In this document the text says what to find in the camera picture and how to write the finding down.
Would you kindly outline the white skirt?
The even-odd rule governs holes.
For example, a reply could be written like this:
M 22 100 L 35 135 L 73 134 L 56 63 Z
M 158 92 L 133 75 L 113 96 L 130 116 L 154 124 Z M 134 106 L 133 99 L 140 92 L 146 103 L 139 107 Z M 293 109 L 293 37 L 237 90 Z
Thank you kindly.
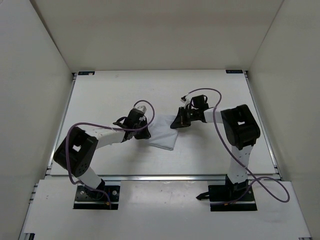
M 148 126 L 151 137 L 144 142 L 148 146 L 173 151 L 178 137 L 178 130 L 171 129 L 170 126 L 175 118 L 174 115 L 156 114 Z

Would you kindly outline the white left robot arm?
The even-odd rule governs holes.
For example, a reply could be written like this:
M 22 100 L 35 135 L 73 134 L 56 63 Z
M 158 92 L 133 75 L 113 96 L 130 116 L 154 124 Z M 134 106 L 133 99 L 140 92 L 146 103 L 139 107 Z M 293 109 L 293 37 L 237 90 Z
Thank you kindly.
M 128 116 L 119 118 L 107 128 L 83 130 L 78 126 L 73 127 L 55 151 L 53 160 L 71 177 L 77 178 L 93 199 L 101 198 L 105 195 L 105 182 L 90 167 L 95 151 L 132 138 L 149 139 L 151 134 L 146 111 L 145 106 L 134 107 Z

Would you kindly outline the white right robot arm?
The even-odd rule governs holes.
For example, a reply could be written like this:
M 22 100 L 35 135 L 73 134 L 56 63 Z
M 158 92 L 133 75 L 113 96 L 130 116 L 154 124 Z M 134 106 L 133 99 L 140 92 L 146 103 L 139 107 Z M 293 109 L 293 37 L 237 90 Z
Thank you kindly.
M 224 195 L 236 200 L 248 187 L 247 168 L 253 146 L 261 135 L 260 128 L 246 104 L 234 108 L 209 107 L 208 97 L 182 97 L 184 106 L 171 123 L 171 129 L 187 128 L 194 121 L 222 124 L 226 139 L 231 145 L 231 163 L 225 177 Z

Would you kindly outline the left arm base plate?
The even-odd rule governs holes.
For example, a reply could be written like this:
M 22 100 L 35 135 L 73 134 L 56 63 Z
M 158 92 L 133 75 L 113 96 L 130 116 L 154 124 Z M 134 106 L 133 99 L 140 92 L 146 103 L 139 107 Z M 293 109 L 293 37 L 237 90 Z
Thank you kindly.
M 118 210 L 121 183 L 119 181 L 105 182 L 103 192 L 89 190 L 78 184 L 74 196 L 75 210 Z

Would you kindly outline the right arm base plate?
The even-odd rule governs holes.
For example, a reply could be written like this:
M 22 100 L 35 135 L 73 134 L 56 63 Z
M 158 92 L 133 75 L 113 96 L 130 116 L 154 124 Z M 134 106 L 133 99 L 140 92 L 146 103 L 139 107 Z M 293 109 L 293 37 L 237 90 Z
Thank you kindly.
M 209 185 L 208 191 L 200 193 L 197 200 L 209 200 L 211 212 L 254 212 L 257 204 L 252 187 L 248 191 L 231 193 L 225 185 Z

